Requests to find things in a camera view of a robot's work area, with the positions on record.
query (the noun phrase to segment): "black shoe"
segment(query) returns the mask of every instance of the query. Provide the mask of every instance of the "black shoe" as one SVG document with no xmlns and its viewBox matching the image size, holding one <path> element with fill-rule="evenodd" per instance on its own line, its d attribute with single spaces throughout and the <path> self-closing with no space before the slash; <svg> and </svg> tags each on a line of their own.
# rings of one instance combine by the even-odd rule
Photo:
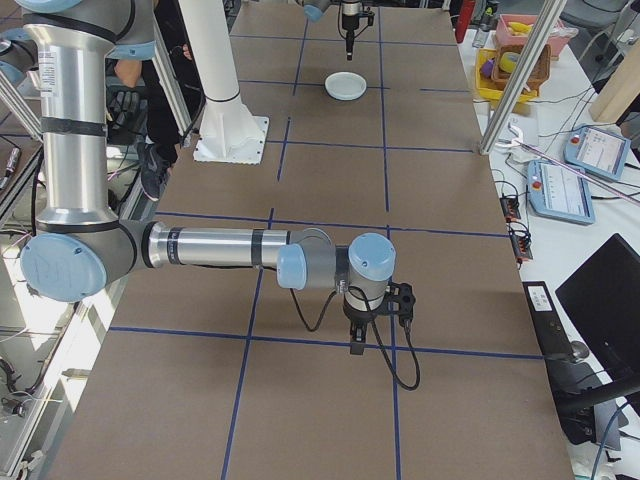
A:
<svg viewBox="0 0 640 480">
<path fill-rule="evenodd" d="M 138 158 L 142 190 L 149 200 L 157 202 L 167 180 L 168 164 L 152 144 L 138 145 Z"/>
</svg>

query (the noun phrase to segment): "cardboard table surface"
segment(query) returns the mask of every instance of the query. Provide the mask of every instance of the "cardboard table surface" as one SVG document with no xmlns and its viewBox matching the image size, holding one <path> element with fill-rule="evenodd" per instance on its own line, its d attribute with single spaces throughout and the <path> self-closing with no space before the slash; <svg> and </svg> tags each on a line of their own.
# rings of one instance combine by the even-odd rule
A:
<svg viewBox="0 0 640 480">
<path fill-rule="evenodd" d="M 393 384 L 373 335 L 349 355 L 337 299 L 307 333 L 272 272 L 136 272 L 49 478 L 571 478 L 448 14 L 375 13 L 347 63 L 335 8 L 311 25 L 243 4 L 232 45 L 243 101 L 271 120 L 264 158 L 185 152 L 157 219 L 388 235 L 422 386 Z M 341 70 L 367 79 L 361 99 L 326 94 Z M 300 294 L 308 317 L 327 294 Z M 411 382 L 401 329 L 378 326 Z"/>
</svg>

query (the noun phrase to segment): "yellow container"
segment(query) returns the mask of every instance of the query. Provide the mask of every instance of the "yellow container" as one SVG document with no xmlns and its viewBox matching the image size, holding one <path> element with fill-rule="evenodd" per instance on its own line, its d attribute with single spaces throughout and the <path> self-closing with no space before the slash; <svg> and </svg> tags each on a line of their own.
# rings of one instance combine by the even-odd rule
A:
<svg viewBox="0 0 640 480">
<path fill-rule="evenodd" d="M 476 90 L 478 90 L 478 93 L 482 98 L 486 98 L 487 100 L 500 100 L 502 98 L 502 90 L 496 86 L 493 80 L 483 77 L 480 73 L 482 65 L 484 65 L 487 60 L 496 58 L 497 53 L 498 52 L 496 50 L 480 48 L 478 49 L 478 55 L 476 56 Z M 518 97 L 518 103 L 525 103 L 537 97 L 538 91 L 531 90 L 530 92 L 521 94 Z"/>
</svg>

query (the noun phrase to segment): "white pillar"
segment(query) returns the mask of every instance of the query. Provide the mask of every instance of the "white pillar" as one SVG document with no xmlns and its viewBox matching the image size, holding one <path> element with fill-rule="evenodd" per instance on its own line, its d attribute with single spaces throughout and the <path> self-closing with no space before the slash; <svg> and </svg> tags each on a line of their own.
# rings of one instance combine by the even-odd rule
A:
<svg viewBox="0 0 640 480">
<path fill-rule="evenodd" d="M 206 95 L 194 158 L 260 163 L 269 119 L 242 103 L 222 0 L 180 0 L 180 10 Z"/>
</svg>

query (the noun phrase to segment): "power strip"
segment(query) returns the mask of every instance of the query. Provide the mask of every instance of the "power strip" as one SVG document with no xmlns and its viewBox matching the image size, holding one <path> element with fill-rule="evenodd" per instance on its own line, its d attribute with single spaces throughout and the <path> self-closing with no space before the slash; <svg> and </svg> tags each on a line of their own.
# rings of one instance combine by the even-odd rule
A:
<svg viewBox="0 0 640 480">
<path fill-rule="evenodd" d="M 516 256 L 518 263 L 533 260 L 533 253 L 531 253 L 531 241 L 526 237 L 518 235 L 518 230 L 509 230 L 509 239 L 511 240 L 511 246 L 513 247 L 513 254 Z"/>
<path fill-rule="evenodd" d="M 500 206 L 502 207 L 502 214 L 507 223 L 514 220 L 520 220 L 520 208 L 515 198 L 502 197 L 500 198 Z"/>
</svg>

